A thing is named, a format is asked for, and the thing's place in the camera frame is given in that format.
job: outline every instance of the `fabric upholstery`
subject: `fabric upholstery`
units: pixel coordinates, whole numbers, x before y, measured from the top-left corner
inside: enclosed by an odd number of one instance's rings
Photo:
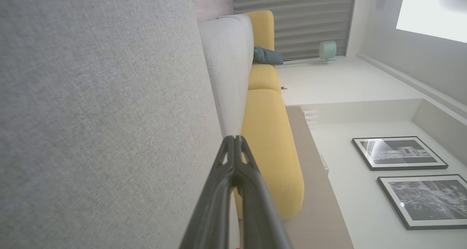
[[[220,18],[198,27],[222,136],[237,135],[242,129],[252,63],[251,25]]]
[[[243,14],[238,14],[238,15],[224,15],[221,16],[220,18],[233,18],[238,20],[240,23],[242,23],[242,31],[245,34],[245,39],[244,40],[237,40],[239,42],[245,42],[245,50],[247,53],[247,59],[250,60],[253,58],[254,50],[255,50],[255,39],[253,37],[253,26],[251,24],[251,19],[250,17],[243,13]],[[251,70],[251,64],[247,65],[248,71]]]
[[[248,90],[242,135],[283,219],[302,208],[304,182],[289,119],[280,93],[270,89]],[[235,193],[242,217],[242,198]]]
[[[177,248],[222,140],[191,0],[0,10],[1,247]]]
[[[246,13],[253,27],[255,46],[274,50],[274,16],[270,10],[258,10]]]
[[[253,52],[253,62],[269,65],[284,64],[282,61],[282,56],[279,53],[272,50],[267,50],[260,46],[255,47],[255,51]]]
[[[282,93],[281,82],[279,81],[275,66],[254,63],[250,72],[248,89],[271,89]]]

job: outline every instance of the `gray sofa cushion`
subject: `gray sofa cushion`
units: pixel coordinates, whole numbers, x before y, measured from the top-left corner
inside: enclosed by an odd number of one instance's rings
[[[200,23],[222,136],[240,134],[254,49],[250,17]]]
[[[0,10],[1,247],[177,248],[222,140],[191,0]]]

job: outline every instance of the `yellow sofa cushion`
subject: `yellow sofa cushion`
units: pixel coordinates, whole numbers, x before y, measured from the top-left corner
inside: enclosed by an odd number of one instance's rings
[[[274,50],[274,16],[270,10],[247,12],[253,27],[255,46]]]
[[[281,82],[275,66],[254,63],[250,71],[248,89],[271,89],[281,93]]]
[[[302,208],[304,183],[289,118],[280,93],[270,89],[248,90],[242,135],[283,219]],[[235,191],[239,218],[242,198]]]

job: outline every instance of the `cushion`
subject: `cushion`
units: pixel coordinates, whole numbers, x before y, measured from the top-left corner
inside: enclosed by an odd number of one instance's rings
[[[281,82],[275,66],[254,63],[250,72],[248,89],[271,89],[281,93]]]
[[[274,50],[274,16],[270,10],[258,10],[246,13],[252,23],[255,46]]]
[[[239,18],[198,25],[222,136],[240,133],[247,100],[254,47],[250,19]]]
[[[255,47],[255,51],[253,52],[253,62],[270,64],[270,65],[284,64],[284,61],[282,61],[282,56],[280,53],[272,51],[272,50],[267,50],[260,46]]]
[[[280,93],[270,89],[248,90],[242,135],[280,216],[283,219],[295,216],[302,208],[305,187]],[[242,217],[242,198],[238,193],[235,203]]]

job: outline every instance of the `framed picture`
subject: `framed picture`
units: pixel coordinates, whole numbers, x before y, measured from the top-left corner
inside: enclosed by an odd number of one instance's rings
[[[459,175],[379,177],[407,230],[467,229],[467,182]]]
[[[446,169],[418,137],[355,138],[352,143],[372,171]]]

